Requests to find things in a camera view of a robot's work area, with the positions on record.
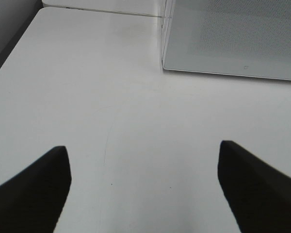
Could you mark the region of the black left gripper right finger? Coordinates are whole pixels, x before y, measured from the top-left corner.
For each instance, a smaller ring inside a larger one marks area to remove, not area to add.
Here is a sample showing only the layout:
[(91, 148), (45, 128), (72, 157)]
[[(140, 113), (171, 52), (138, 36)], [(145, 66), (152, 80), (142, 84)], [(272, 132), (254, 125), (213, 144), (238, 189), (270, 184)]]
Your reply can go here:
[(291, 233), (291, 177), (233, 141), (220, 144), (217, 175), (242, 233)]

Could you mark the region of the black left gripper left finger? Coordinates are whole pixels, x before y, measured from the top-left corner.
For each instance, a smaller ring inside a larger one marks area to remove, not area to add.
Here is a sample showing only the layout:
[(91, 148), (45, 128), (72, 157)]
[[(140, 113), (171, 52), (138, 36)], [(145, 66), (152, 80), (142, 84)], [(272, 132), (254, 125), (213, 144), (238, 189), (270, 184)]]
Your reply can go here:
[(69, 157), (56, 146), (0, 185), (0, 233), (52, 233), (71, 186)]

